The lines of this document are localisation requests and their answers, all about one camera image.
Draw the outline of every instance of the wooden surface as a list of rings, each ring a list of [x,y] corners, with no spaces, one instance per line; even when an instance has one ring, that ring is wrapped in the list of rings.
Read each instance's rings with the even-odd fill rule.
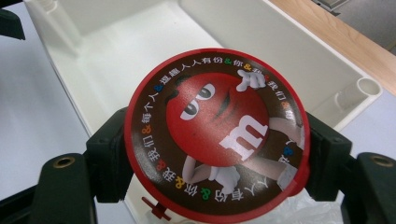
[[[396,56],[311,0],[271,2],[396,95]]]

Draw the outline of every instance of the plastic compartment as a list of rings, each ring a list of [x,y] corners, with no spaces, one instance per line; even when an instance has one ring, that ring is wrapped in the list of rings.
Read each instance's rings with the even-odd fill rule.
[[[297,91],[304,108],[337,131],[382,92],[371,77],[269,1],[25,4],[89,133],[129,104],[151,69],[198,48],[236,49],[269,63]],[[134,179],[127,199],[137,221],[149,210],[139,188]]]

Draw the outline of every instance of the white table surface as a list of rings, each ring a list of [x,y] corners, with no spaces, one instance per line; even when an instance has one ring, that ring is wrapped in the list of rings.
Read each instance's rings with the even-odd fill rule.
[[[6,8],[22,21],[26,40],[0,36],[0,200],[37,183],[41,166],[82,153],[89,136],[51,67],[24,4]],[[352,155],[396,158],[396,97],[384,93],[341,133]],[[99,223],[131,223],[124,203],[98,204]]]

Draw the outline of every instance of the round tin lid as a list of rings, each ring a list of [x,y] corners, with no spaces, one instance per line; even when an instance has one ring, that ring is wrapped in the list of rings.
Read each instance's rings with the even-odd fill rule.
[[[132,97],[124,133],[146,190],[197,221],[261,216],[308,178],[300,100],[275,69],[235,50],[192,50],[157,66]]]

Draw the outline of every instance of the white gloved hand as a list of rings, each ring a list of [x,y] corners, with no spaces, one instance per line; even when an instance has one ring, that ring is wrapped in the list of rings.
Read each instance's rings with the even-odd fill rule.
[[[234,166],[216,167],[212,166],[209,180],[216,180],[223,186],[221,193],[231,194],[238,184],[241,175]]]
[[[264,75],[261,73],[238,70],[238,75],[242,77],[242,82],[236,87],[237,91],[245,91],[248,86],[253,89],[265,87]]]

